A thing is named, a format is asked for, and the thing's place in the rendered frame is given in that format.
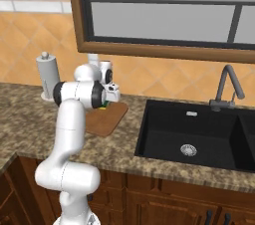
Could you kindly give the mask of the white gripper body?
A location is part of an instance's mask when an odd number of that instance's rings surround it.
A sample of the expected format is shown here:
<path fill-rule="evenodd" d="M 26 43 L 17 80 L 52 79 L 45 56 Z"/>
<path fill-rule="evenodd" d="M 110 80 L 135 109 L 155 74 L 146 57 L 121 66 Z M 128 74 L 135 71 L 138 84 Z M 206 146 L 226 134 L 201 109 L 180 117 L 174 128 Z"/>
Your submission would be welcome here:
<path fill-rule="evenodd" d="M 121 99 L 121 92 L 116 91 L 106 91 L 106 100 L 109 102 L 117 103 Z"/>

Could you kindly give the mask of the brown wooden cutting board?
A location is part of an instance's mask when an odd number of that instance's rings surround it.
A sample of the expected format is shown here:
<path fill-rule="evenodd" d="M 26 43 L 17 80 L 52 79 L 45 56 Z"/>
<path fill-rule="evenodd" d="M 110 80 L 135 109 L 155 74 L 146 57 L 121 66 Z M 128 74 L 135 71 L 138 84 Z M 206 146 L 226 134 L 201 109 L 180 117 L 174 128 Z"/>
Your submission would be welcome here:
<path fill-rule="evenodd" d="M 110 135 L 127 111 L 125 103 L 110 103 L 106 108 L 86 112 L 86 132 L 102 137 Z"/>

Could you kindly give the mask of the grey paper towel holder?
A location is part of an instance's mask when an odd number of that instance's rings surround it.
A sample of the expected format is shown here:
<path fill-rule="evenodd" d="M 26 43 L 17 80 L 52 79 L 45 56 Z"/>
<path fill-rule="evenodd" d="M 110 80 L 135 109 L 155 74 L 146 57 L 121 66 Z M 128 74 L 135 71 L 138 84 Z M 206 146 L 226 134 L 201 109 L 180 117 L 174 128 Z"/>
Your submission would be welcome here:
<path fill-rule="evenodd" d="M 48 52 L 42 52 L 36 58 L 36 63 L 43 88 L 41 98 L 47 102 L 52 102 L 54 100 L 53 89 L 60 81 L 57 59 Z"/>

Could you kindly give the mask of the black sink basin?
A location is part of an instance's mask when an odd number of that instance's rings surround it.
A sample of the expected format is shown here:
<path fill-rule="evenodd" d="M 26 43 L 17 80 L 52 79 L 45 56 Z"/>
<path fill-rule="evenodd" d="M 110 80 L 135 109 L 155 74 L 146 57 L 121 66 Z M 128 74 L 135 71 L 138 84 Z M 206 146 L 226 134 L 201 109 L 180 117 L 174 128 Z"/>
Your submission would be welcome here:
<path fill-rule="evenodd" d="M 255 173 L 255 111 L 148 100 L 134 154 Z"/>

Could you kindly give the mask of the wooden framed window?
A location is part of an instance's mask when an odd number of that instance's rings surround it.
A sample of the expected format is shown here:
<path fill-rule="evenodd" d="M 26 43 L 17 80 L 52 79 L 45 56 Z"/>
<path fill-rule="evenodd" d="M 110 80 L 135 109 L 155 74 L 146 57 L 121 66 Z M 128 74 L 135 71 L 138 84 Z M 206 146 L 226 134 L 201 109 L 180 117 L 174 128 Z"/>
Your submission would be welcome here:
<path fill-rule="evenodd" d="M 255 64 L 255 3 L 71 4 L 81 53 Z"/>

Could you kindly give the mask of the brown wooden cupboard door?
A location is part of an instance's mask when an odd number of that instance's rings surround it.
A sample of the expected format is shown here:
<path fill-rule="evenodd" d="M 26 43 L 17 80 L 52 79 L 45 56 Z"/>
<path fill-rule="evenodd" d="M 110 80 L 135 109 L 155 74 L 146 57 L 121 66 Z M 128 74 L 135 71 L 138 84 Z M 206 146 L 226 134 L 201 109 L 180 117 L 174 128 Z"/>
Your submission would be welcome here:
<path fill-rule="evenodd" d="M 225 213 L 231 214 L 229 225 L 255 225 L 255 211 L 223 207 L 217 225 L 223 225 Z"/>
<path fill-rule="evenodd" d="M 215 205 L 127 192 L 127 225 L 204 225 L 207 210 L 212 210 L 212 225 Z"/>
<path fill-rule="evenodd" d="M 122 183 L 101 185 L 89 205 L 102 225 L 127 225 L 126 189 Z"/>

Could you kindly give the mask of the brown wooden sink front panel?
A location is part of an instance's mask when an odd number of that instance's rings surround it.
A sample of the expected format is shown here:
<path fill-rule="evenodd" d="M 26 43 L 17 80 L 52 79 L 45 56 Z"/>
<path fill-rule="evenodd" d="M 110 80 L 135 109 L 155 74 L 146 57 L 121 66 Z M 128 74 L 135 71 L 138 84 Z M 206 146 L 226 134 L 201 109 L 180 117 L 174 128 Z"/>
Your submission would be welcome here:
<path fill-rule="evenodd" d="M 255 193 L 244 193 L 179 181 L 158 179 L 141 175 L 100 170 L 101 185 L 112 188 L 125 187 L 128 191 L 160 197 L 187 198 L 210 202 L 220 206 L 235 206 L 255 210 Z"/>

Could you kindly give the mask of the brown wooden corner cupboard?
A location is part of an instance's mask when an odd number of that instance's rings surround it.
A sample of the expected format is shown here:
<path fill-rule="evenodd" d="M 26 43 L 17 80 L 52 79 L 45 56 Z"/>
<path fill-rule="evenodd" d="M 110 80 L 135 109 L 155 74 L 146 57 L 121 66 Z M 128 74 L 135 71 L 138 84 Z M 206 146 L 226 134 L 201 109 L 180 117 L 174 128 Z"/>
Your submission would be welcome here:
<path fill-rule="evenodd" d="M 14 225 L 52 225 L 55 215 L 47 191 L 35 182 L 36 158 L 16 156 L 4 166 L 11 195 L 7 204 Z"/>

